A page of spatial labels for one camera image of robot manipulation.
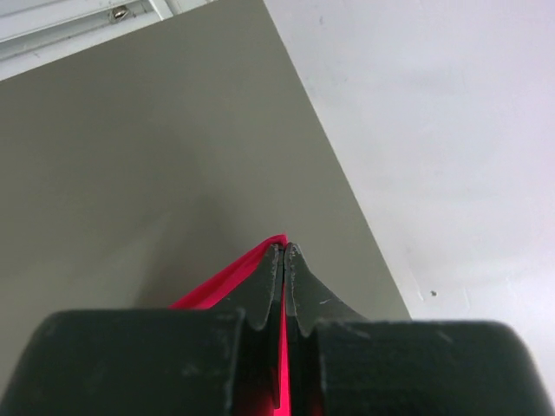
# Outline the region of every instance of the pink fabric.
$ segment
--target pink fabric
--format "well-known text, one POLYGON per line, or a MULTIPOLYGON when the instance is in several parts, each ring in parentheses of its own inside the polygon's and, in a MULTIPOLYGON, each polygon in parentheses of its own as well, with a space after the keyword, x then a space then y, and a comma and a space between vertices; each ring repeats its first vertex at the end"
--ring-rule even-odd
MULTIPOLYGON (((260 260, 272 244, 287 245, 287 236, 270 237, 235 260, 191 293, 179 299, 170 309, 209 309, 240 285, 258 267, 260 260)), ((281 328, 279 336, 279 384, 281 407, 273 411, 274 416, 291 415, 289 391, 289 360, 287 355, 287 330, 285 325, 285 303, 282 296, 281 328)))

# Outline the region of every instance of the red fabric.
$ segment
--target red fabric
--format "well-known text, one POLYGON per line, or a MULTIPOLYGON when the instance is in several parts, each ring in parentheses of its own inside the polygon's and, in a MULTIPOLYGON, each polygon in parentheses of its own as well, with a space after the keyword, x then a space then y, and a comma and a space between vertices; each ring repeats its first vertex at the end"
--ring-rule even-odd
MULTIPOLYGON (((179 299, 170 309, 209 309, 240 285, 258 267, 260 260, 272 244, 287 245, 287 236, 270 237, 235 260, 191 293, 179 299)), ((287 331, 285 326, 285 303, 282 296, 281 328, 279 336, 279 384, 281 407, 274 416, 291 415, 289 392, 289 360, 287 355, 287 331)))

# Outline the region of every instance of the gray panel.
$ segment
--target gray panel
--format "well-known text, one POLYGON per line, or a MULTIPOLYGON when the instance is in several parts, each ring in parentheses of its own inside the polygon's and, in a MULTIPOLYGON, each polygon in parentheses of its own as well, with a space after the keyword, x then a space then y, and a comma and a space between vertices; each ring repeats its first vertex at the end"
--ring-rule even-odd
POLYGON ((75 307, 164 306, 287 232, 375 319, 396 286, 261 0, 0 83, 0 380, 75 307))

